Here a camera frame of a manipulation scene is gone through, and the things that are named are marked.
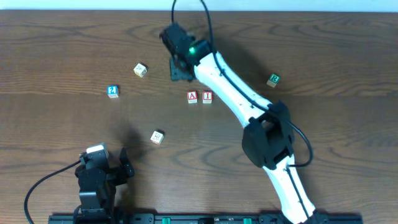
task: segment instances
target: green light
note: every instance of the green light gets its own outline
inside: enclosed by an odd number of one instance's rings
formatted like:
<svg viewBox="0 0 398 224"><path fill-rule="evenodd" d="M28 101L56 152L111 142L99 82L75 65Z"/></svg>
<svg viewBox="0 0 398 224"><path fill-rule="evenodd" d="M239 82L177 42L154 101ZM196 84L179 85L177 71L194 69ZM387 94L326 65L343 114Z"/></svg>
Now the green light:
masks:
<svg viewBox="0 0 398 224"><path fill-rule="evenodd" d="M195 53L195 48L194 48L194 47L190 47L190 48L189 48L189 52L190 52L191 54L194 54L194 53Z"/></svg>

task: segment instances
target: white backdrop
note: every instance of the white backdrop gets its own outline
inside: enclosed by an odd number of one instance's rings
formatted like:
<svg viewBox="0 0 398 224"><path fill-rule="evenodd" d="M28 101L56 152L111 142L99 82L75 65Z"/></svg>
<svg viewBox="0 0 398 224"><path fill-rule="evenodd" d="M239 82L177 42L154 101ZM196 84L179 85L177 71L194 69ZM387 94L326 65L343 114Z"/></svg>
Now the white backdrop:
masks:
<svg viewBox="0 0 398 224"><path fill-rule="evenodd" d="M398 0L205 0L211 11L398 12ZM0 0L0 9L170 10L172 0ZM176 10L202 10L199 0L178 0Z"/></svg>

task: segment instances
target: wooden surface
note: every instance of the wooden surface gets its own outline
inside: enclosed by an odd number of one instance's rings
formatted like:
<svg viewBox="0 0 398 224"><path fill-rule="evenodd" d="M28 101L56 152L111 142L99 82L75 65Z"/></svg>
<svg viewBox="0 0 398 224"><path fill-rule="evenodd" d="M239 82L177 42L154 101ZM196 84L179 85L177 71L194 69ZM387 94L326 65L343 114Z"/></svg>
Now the wooden surface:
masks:
<svg viewBox="0 0 398 224"><path fill-rule="evenodd" d="M212 12L216 47L256 91L282 100L314 147L299 170L310 200L365 223L398 223L398 15ZM203 37L202 12L176 20ZM220 101L188 106L198 82L171 82L159 32L169 12L1 11L0 223L24 223L41 177L106 142L136 170L117 204L159 213L280 209L266 174L241 149L242 129ZM148 65L139 78L138 62ZM266 85L271 72L282 78ZM120 97L106 95L119 85ZM150 142L155 129L162 145ZM307 159L297 137L298 161ZM29 200L36 223L80 204L70 169Z"/></svg>

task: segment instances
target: wood grain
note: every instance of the wood grain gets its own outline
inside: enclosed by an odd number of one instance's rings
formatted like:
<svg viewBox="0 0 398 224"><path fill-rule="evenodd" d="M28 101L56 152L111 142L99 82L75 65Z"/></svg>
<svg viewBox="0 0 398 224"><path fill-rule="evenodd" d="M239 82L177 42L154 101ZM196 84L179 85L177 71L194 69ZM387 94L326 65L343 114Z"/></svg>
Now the wood grain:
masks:
<svg viewBox="0 0 398 224"><path fill-rule="evenodd" d="M398 15L212 12L217 49L256 91L289 108L311 140L299 170L310 200L328 212L397 223ZM176 20L206 37L202 12ZM24 223L25 194L44 175L106 142L136 176L117 204L159 213L257 213L280 209L273 186L241 149L242 129L219 100L188 106L198 82L171 82L159 32L168 12L0 13L0 223ZM139 78L138 62L148 65ZM272 72L282 78L266 85ZM120 98L106 96L120 86ZM160 146L149 140L163 129ZM297 160L307 151L295 143ZM41 184L36 223L80 204L74 169Z"/></svg>

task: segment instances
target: cube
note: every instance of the cube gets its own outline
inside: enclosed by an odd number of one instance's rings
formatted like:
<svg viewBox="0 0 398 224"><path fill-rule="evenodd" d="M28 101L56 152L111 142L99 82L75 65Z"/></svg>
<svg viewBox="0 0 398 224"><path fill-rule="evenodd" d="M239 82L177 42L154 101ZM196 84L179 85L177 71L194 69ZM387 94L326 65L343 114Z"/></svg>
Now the cube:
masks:
<svg viewBox="0 0 398 224"><path fill-rule="evenodd" d="M161 144L163 141L164 135L158 131L154 131L150 140L155 144Z"/></svg>
<svg viewBox="0 0 398 224"><path fill-rule="evenodd" d="M280 76L278 76L277 74L273 73L271 75L271 77L269 77L267 85L269 85L269 86L274 88L276 86L276 84L278 84L279 80L280 80Z"/></svg>
<svg viewBox="0 0 398 224"><path fill-rule="evenodd" d="M138 63L138 65L134 68L134 73L142 78L145 75L145 73L147 73L147 68L142 64Z"/></svg>
<svg viewBox="0 0 398 224"><path fill-rule="evenodd" d="M188 103L198 103L198 93L196 91L189 91L187 97Z"/></svg>
<svg viewBox="0 0 398 224"><path fill-rule="evenodd" d="M211 103L212 100L213 100L213 92L203 91L203 103Z"/></svg>
<svg viewBox="0 0 398 224"><path fill-rule="evenodd" d="M110 98L119 97L119 90L117 86L108 86L108 90L106 92Z"/></svg>

